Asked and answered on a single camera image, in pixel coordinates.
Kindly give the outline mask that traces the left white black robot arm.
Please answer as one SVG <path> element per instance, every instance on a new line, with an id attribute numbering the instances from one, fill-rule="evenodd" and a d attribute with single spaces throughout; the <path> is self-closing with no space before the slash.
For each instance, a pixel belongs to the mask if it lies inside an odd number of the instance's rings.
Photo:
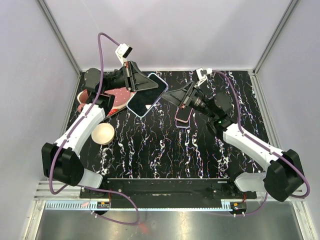
<path id="1" fill-rule="evenodd" d="M 134 61 L 128 61 L 120 69 L 102 73 L 90 68 L 84 73 L 87 100 L 70 128 L 54 143 L 45 143 L 41 149 L 43 172 L 49 181 L 67 186 L 89 187 L 97 198 L 108 193 L 103 176 L 84 168 L 81 150 L 92 132 L 112 110 L 115 91 L 129 92 L 127 106 L 138 117 L 144 117 L 168 89 L 168 85 L 155 73 L 143 74 Z"/>

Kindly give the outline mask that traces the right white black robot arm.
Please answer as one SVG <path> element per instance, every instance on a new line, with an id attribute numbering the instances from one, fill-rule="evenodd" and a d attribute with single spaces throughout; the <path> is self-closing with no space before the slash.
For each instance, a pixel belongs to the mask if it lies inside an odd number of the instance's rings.
<path id="1" fill-rule="evenodd" d="M 180 108 L 191 107 L 208 116 L 207 128 L 213 136 L 236 147 L 262 167 L 260 173 L 236 174 L 233 182 L 227 185 L 230 197 L 236 199 L 244 192 L 263 192 L 284 202 L 306 182 L 300 157 L 294 150 L 283 151 L 271 146 L 229 116 L 232 99 L 228 94 L 219 92 L 207 98 L 194 82 L 190 82 L 183 88 L 164 93 L 162 98 Z"/>

